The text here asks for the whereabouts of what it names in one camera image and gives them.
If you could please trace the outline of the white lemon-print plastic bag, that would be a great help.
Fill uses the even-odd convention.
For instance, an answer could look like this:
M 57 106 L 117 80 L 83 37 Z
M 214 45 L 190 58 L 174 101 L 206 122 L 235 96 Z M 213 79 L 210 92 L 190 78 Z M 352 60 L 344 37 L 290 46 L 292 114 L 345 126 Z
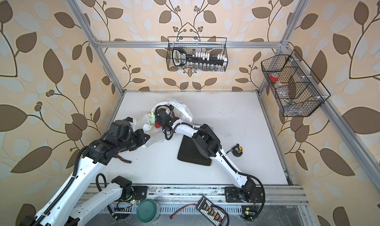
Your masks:
M 144 132 L 150 136 L 150 139 L 143 145 L 143 147 L 148 148 L 154 144 L 163 143 L 166 141 L 162 130 L 158 130 L 158 128 L 155 127 L 155 110 L 158 106 L 161 106 L 166 109 L 166 112 L 169 114 L 170 110 L 168 110 L 168 107 L 166 106 L 170 105 L 174 107 L 172 112 L 174 117 L 178 117 L 185 122 L 191 123 L 193 121 L 193 115 L 188 106 L 174 97 L 156 104 L 148 113 L 138 120 L 138 123 L 141 125 Z

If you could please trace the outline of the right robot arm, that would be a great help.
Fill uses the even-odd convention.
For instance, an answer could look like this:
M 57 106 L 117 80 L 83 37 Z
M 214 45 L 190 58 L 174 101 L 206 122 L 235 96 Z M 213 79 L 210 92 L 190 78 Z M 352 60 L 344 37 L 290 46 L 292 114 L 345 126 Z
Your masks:
M 265 188 L 255 176 L 246 174 L 229 159 L 221 145 L 220 139 L 207 125 L 192 125 L 174 115 L 174 106 L 159 105 L 154 110 L 155 123 L 162 127 L 165 139 L 170 140 L 175 134 L 191 138 L 199 153 L 218 163 L 234 181 L 238 197 L 243 202 L 253 202 L 261 197 L 266 202 Z

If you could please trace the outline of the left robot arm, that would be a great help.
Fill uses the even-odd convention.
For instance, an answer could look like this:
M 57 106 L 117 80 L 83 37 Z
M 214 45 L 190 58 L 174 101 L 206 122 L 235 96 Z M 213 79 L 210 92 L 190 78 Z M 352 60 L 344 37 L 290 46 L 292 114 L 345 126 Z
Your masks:
M 113 122 L 99 139 L 79 151 L 72 175 L 54 197 L 35 215 L 25 216 L 19 225 L 82 226 L 116 200 L 135 200 L 138 194 L 132 182 L 118 176 L 84 204 L 77 204 L 88 186 L 113 158 L 121 152 L 138 149 L 149 139 L 143 129 L 133 130 L 127 120 Z

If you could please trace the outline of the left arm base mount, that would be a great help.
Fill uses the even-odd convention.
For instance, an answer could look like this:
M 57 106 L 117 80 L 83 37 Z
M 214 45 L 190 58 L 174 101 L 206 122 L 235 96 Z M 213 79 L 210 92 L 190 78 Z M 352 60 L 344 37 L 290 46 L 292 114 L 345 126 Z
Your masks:
M 148 186 L 133 185 L 132 196 L 135 201 L 143 201 L 146 199 Z

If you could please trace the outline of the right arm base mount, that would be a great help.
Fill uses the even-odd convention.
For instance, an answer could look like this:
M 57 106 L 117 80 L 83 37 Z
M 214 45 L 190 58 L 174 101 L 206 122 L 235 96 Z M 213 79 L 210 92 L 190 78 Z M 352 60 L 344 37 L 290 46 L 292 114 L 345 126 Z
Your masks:
M 264 193 L 261 187 L 244 190 L 235 186 L 224 188 L 226 202 L 228 203 L 262 203 L 265 202 Z

